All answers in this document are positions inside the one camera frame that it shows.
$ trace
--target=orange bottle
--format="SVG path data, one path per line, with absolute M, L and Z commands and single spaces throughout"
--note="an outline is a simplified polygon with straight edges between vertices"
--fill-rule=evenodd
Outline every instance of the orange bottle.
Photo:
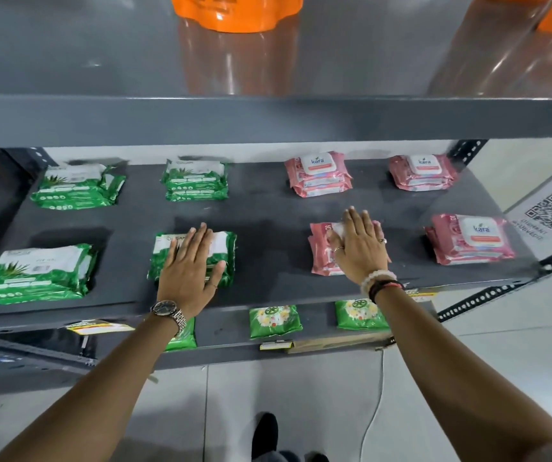
M 219 32 L 262 32 L 302 9 L 304 0 L 171 0 L 176 14 Z

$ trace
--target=person's right arm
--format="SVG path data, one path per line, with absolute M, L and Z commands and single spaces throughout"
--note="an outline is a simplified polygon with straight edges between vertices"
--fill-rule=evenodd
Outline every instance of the person's right arm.
M 361 284 L 388 269 L 379 225 L 367 212 L 345 211 L 342 240 L 330 233 L 336 262 Z M 458 457 L 464 462 L 522 461 L 552 443 L 552 417 L 477 357 L 399 287 L 374 299 L 402 357 Z

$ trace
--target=shoe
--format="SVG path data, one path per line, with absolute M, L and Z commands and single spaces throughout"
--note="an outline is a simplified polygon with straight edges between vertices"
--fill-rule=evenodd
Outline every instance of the shoe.
M 330 462 L 323 454 L 315 454 L 308 462 Z
M 272 413 L 264 413 L 253 435 L 253 448 L 251 459 L 264 455 L 267 452 L 275 451 L 278 445 L 278 422 Z

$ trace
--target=person's left arm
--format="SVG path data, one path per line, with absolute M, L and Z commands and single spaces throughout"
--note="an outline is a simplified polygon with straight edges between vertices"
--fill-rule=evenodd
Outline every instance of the person's left arm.
M 191 228 L 177 252 L 172 240 L 160 275 L 157 300 L 175 301 L 187 320 L 214 296 L 225 269 L 221 261 L 205 283 L 211 240 L 212 231 L 205 224 L 197 232 Z M 177 333 L 172 318 L 149 314 L 94 370 L 11 441 L 0 452 L 0 462 L 109 460 L 158 356 Z

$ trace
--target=green wipes package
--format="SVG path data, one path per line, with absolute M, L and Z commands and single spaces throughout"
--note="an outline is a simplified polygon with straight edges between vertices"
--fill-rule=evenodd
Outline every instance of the green wipes package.
M 167 160 L 161 183 L 167 188 L 169 201 L 227 198 L 225 165 L 218 161 Z
M 42 208 L 57 210 L 111 206 L 126 180 L 111 171 L 101 164 L 49 167 L 30 199 Z
M 171 246 L 171 241 L 176 240 L 178 247 L 182 244 L 186 237 L 183 235 L 166 235 L 159 233 L 154 242 L 152 257 L 150 258 L 150 270 L 148 271 L 148 279 L 158 280 L 160 272 L 163 269 L 164 260 L 167 258 L 167 253 Z M 207 260 L 206 281 L 210 278 L 213 267 L 219 261 L 227 263 L 225 272 L 222 274 L 222 279 L 218 283 L 219 287 L 231 285 L 234 280 L 235 272 L 235 240 L 236 235 L 233 232 L 215 232 L 210 244 L 210 252 Z
M 256 308 L 249 314 L 251 339 L 281 336 L 303 329 L 295 305 Z
M 389 329 L 379 307 L 368 299 L 336 302 L 338 327 L 353 331 Z
M 171 352 L 172 350 L 184 350 L 184 349 L 196 349 L 197 342 L 195 342 L 195 318 L 189 319 L 186 323 L 186 327 L 181 334 L 178 334 L 172 340 L 169 341 L 165 347 L 165 352 Z
M 5 251 L 0 255 L 0 305 L 82 298 L 95 260 L 89 244 Z

